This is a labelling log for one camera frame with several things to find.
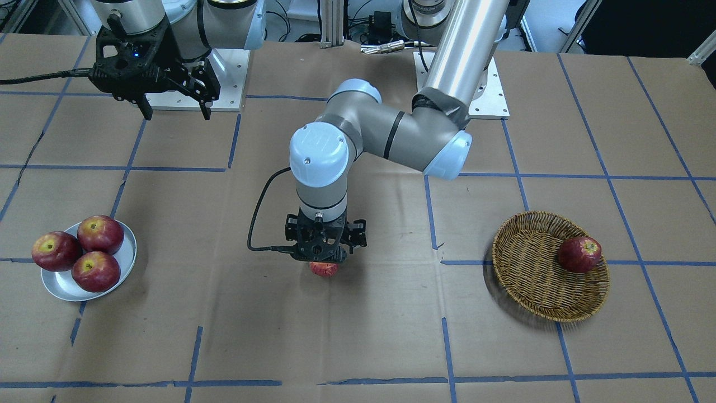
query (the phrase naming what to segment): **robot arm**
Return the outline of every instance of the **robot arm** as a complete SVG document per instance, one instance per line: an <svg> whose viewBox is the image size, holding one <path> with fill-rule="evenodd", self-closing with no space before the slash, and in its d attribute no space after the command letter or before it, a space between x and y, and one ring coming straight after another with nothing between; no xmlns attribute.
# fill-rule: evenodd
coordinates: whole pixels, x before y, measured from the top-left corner
<svg viewBox="0 0 716 403"><path fill-rule="evenodd" d="M89 76L116 100L152 118L147 93L175 90L193 98L208 120L221 84L213 48L256 49L263 41L263 0L197 0L171 24L161 0L93 0L102 28Z"/></svg>
<svg viewBox="0 0 716 403"><path fill-rule="evenodd" d="M472 143L464 130L468 105L507 6L508 0L455 0L412 113L383 105L368 82L352 79L339 86L316 121L295 132L290 162L301 206L286 220L286 238L296 241L294 259L340 263L347 256L340 244L351 253L366 245L365 221L346 220L347 176L362 152L425 175L457 177Z"/></svg>

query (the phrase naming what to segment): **basket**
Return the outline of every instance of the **basket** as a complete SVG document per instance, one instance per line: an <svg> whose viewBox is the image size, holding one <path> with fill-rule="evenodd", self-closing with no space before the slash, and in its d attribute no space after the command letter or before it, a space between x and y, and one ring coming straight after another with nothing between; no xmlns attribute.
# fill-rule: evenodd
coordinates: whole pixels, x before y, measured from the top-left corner
<svg viewBox="0 0 716 403"><path fill-rule="evenodd" d="M572 221L550 212L521 212L505 221L493 240L493 267L510 297L530 312L558 322L595 314L609 294L609 268L602 255L586 273L557 263L564 240L589 236Z"/></svg>

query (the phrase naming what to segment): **plate of apples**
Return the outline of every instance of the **plate of apples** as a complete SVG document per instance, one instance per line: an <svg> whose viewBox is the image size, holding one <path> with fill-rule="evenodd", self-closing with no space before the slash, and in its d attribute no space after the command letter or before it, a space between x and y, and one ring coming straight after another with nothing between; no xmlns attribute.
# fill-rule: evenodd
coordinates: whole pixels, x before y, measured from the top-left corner
<svg viewBox="0 0 716 403"><path fill-rule="evenodd" d="M42 269L44 287L73 302L112 292L130 274L136 258L132 230L105 215L42 235L32 246L32 260Z"/></svg>

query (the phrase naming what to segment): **basket rim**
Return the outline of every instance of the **basket rim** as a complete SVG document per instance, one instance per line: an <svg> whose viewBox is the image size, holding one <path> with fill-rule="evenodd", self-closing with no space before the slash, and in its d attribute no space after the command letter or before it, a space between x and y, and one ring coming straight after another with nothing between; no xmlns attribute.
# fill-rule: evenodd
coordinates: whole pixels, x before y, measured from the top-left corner
<svg viewBox="0 0 716 403"><path fill-rule="evenodd" d="M609 291L611 289L611 276L609 275L609 265L607 264L606 258L603 255L600 257L599 264L598 264L598 266L602 266L602 265L604 266L604 271L606 273L606 290L603 294L603 298L601 298L598 301L598 303L591 309L591 311L589 311L589 312L585 311L579 316L572 316L569 318L556 317L556 316L550 315L548 313L540 312L539 310L532 309L529 306L527 306L525 303L523 303L523 301L522 301L523 297L521 295L515 295L515 291L513 289L505 286L504 279L503 279L503 273L500 271L500 267L499 267L500 266L500 262L499 262L500 258L495 253L497 246L498 246L498 240L500 239L500 236L505 231L505 229L509 225L514 223L517 219L519 219L520 217L534 215L534 214L545 214L547 216L552 216L554 218L561 219L561 220L565 221L567 224L573 226L576 230L578 230L582 234L584 234L583 236L587 236L587 237L591 236L584 228L577 225L577 223L575 223L572 220L570 220L560 214L557 214L557 213L548 212L545 210L526 210L524 212L519 212L517 214L514 214L512 217L505 220L502 223L502 225L500 225L500 227L498 228L498 230L495 233L495 236L493 238L493 244L492 244L493 270L497 276L498 282L500 283L500 285L502 285L502 287L506 290L507 294L509 294L509 296L512 297L512 299L515 302L517 302L520 306L522 306L529 312L532 312L533 314L540 316L542 318L546 318L546 319L549 319L551 321L556 321L556 322L577 322L577 321L582 321L584 319L589 318L593 314L597 313L604 306L607 298L609 297Z"/></svg>

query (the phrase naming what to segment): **red apple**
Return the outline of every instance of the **red apple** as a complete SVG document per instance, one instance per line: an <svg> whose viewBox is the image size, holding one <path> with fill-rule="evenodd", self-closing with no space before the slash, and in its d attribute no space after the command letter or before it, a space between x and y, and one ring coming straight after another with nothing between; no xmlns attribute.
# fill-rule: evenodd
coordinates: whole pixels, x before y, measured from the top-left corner
<svg viewBox="0 0 716 403"><path fill-rule="evenodd" d="M99 250L113 255L122 246L125 230L112 217L96 215L79 223L77 239L84 250L88 252Z"/></svg>
<svg viewBox="0 0 716 403"><path fill-rule="evenodd" d="M591 237L574 237L559 247L557 261L565 270L586 273L599 263L601 245Z"/></svg>
<svg viewBox="0 0 716 403"><path fill-rule="evenodd" d="M63 231L42 235L32 245L32 260L51 272L66 272L82 256L77 238Z"/></svg>
<svg viewBox="0 0 716 403"><path fill-rule="evenodd" d="M321 277L331 277L338 271L337 263L311 262L311 271Z"/></svg>
<svg viewBox="0 0 716 403"><path fill-rule="evenodd" d="M77 285L91 293L103 293L120 281L120 264L106 252L84 254L72 266L72 278Z"/></svg>

